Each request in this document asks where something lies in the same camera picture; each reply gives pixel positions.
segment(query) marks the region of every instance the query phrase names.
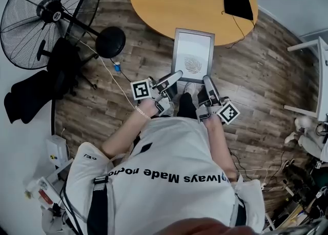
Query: black pedestal fan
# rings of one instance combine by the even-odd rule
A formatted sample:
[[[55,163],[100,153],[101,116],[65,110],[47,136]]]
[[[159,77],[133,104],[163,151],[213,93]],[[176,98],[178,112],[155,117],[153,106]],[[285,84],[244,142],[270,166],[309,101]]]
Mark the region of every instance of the black pedestal fan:
[[[48,64],[60,37],[81,39],[86,32],[97,36],[100,56],[118,55],[126,41],[121,29],[108,27],[99,33],[90,28],[98,3],[99,0],[8,0],[0,26],[6,57],[23,69],[42,68]]]

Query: sleeve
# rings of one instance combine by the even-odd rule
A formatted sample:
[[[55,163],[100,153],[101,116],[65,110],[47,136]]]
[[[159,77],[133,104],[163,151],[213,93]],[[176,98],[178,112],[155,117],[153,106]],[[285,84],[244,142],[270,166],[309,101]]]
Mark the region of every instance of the sleeve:
[[[243,182],[240,175],[238,182],[232,185],[237,195],[245,202],[246,225],[256,233],[261,233],[265,222],[265,205],[260,181]]]
[[[93,179],[104,175],[110,168],[113,168],[112,162],[94,145],[87,142],[80,145],[68,175],[66,194],[85,234],[92,201]],[[75,226],[72,216],[67,213]]]

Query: white table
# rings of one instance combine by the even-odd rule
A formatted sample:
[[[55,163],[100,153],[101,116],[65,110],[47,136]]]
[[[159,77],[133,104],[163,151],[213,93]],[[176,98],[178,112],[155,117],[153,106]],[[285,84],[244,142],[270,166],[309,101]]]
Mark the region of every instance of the white table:
[[[314,41],[288,47],[287,51],[291,52],[310,46],[318,46],[320,81],[317,110],[311,112],[292,106],[284,106],[284,109],[315,117],[318,121],[328,121],[326,115],[328,114],[328,45],[319,37]]]

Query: fan base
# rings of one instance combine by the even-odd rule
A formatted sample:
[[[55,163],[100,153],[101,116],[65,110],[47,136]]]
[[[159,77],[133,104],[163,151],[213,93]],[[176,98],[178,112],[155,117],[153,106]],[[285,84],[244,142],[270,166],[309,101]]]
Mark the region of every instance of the fan base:
[[[123,50],[125,41],[125,34],[120,28],[108,27],[97,37],[97,53],[104,58],[115,57]]]

